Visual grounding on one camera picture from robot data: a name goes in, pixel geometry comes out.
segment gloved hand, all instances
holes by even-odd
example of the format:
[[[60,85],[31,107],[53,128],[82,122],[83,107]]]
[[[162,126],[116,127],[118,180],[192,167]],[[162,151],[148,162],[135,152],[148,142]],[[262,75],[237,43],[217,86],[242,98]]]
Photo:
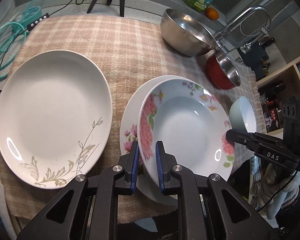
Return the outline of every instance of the gloved hand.
[[[283,187],[291,176],[278,181],[274,166],[270,163],[263,175],[258,188],[258,204],[262,207],[281,187]],[[296,175],[293,180],[264,208],[268,219],[273,219],[281,207],[291,204],[298,196],[300,179]]]

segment red metal pot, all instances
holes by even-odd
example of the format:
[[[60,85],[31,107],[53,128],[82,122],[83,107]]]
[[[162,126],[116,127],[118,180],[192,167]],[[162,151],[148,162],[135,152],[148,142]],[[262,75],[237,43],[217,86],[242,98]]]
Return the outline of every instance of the red metal pot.
[[[238,71],[226,54],[219,50],[208,58],[206,74],[218,89],[228,90],[240,86]]]

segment faucet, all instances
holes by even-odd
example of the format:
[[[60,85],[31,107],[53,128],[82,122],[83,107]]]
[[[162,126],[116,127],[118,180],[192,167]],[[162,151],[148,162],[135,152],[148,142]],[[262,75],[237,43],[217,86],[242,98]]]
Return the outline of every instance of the faucet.
[[[220,31],[217,31],[213,37],[215,38],[217,42],[217,49],[221,49],[224,53],[228,53],[228,49],[221,43],[221,40],[223,39],[223,36],[232,30],[237,24],[241,24],[245,19],[247,19],[251,14],[255,13],[256,11],[264,11],[264,13],[267,16],[267,22],[263,27],[261,28],[258,36],[253,40],[250,41],[243,46],[240,47],[241,51],[246,54],[249,49],[251,49],[251,45],[255,43],[256,41],[259,41],[263,36],[267,35],[269,32],[269,27],[271,25],[271,16],[266,8],[260,5],[252,6],[248,9],[246,9],[242,14],[237,16],[235,19],[233,19],[231,22],[229,22],[223,29]]]

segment plaid tablecloth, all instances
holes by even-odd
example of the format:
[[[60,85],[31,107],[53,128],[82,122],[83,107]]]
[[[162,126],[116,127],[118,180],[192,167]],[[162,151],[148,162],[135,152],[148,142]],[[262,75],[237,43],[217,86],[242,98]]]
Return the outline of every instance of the plaid tablecloth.
[[[100,174],[117,164],[120,157],[119,129],[125,106],[143,83],[161,75],[179,75],[207,88],[228,113],[232,103],[246,96],[257,115],[259,132],[266,132],[257,92],[255,75],[250,68],[237,64],[241,86],[216,90],[202,71],[208,55],[185,57],[169,47],[157,25],[109,16],[64,16],[49,18],[30,33],[14,60],[9,75],[23,62],[38,53],[52,49],[68,49],[90,58],[105,75],[112,94],[113,120],[106,148],[88,175]],[[233,171],[253,155],[236,145]],[[32,219],[58,192],[32,187],[21,181],[8,168],[0,153],[0,178],[12,215]],[[175,207],[153,202],[140,192],[119,196],[118,222],[169,213]]]

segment metal screw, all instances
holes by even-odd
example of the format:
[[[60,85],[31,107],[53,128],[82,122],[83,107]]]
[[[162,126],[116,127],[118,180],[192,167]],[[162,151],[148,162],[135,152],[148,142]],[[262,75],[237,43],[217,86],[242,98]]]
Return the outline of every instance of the metal screw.
[[[84,181],[84,179],[85,179],[85,176],[83,174],[80,174],[75,177],[75,180],[78,182]]]
[[[175,171],[182,171],[182,166],[181,165],[174,165],[172,167]]]
[[[116,165],[116,166],[113,166],[113,171],[116,171],[116,172],[118,172],[118,171],[121,171],[122,170],[122,167],[120,166],[120,165]]]
[[[219,181],[220,180],[220,176],[218,174],[211,174],[210,175],[210,178],[213,180],[213,181]]]

